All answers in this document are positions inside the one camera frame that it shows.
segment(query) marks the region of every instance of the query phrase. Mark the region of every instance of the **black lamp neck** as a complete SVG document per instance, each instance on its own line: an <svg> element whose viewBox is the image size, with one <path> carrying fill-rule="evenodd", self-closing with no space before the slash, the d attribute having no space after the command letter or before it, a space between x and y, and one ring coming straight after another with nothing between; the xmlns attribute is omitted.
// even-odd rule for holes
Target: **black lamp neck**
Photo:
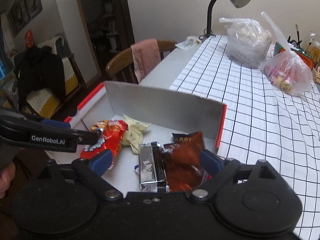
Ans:
<svg viewBox="0 0 320 240"><path fill-rule="evenodd" d="M213 5L215 4L217 0L211 0L208 6L208 17L207 17L207 33L205 37L210 37L211 36L211 23L212 23L212 9Z"/></svg>

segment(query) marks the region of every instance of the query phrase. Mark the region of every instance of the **blue gripper pad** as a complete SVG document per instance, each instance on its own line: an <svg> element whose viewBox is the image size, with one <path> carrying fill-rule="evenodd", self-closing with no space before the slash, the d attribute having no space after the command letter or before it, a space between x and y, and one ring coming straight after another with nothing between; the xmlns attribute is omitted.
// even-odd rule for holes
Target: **blue gripper pad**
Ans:
<svg viewBox="0 0 320 240"><path fill-rule="evenodd" d="M62 129L71 129L71 125L68 122L60 122L60 121L55 121L51 119L44 119L41 121L41 123L57 127L57 128L62 128Z"/></svg>
<svg viewBox="0 0 320 240"><path fill-rule="evenodd" d="M112 152L106 149L95 157L88 160L90 170L94 171L100 177L109 169L112 164Z"/></svg>
<svg viewBox="0 0 320 240"><path fill-rule="evenodd" d="M205 149L200 153L200 166L213 177L222 170L224 161L217 155Z"/></svg>

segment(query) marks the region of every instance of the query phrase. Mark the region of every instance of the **silver bolt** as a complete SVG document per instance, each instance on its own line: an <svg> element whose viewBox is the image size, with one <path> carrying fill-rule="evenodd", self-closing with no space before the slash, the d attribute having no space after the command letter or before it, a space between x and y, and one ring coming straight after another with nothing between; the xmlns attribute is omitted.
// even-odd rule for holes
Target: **silver bolt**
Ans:
<svg viewBox="0 0 320 240"><path fill-rule="evenodd" d="M108 190L104 193L107 198L117 198L121 196L121 192L115 189Z"/></svg>
<svg viewBox="0 0 320 240"><path fill-rule="evenodd" d="M154 198L152 199L152 201L153 201L153 202L160 202L160 201L161 201L161 198L154 197Z"/></svg>
<svg viewBox="0 0 320 240"><path fill-rule="evenodd" d="M196 189L192 192L193 196L196 198L205 198L209 193L205 189Z"/></svg>
<svg viewBox="0 0 320 240"><path fill-rule="evenodd" d="M143 203L145 203L145 204L151 204L152 201L151 201L150 199L145 199L145 200L143 200Z"/></svg>

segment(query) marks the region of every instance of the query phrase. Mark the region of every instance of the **pink cloth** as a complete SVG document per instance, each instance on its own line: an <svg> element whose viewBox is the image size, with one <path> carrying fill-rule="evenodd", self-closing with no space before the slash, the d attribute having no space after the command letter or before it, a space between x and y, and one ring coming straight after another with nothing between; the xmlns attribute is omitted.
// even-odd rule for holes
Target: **pink cloth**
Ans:
<svg viewBox="0 0 320 240"><path fill-rule="evenodd" d="M134 72L138 82L145 78L160 62L160 52L155 39L140 41L131 46Z"/></svg>

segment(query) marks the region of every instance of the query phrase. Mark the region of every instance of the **white tablecloth with black grid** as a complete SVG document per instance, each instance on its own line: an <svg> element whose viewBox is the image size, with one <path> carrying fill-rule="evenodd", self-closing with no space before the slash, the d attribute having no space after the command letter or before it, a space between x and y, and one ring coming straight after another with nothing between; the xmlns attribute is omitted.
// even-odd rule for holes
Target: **white tablecloth with black grid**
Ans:
<svg viewBox="0 0 320 240"><path fill-rule="evenodd" d="M320 94L284 94L259 69L228 59L226 36L207 39L170 87L227 105L218 155L246 164L268 160L300 197L295 233L320 238ZM271 45L267 58L273 54Z"/></svg>

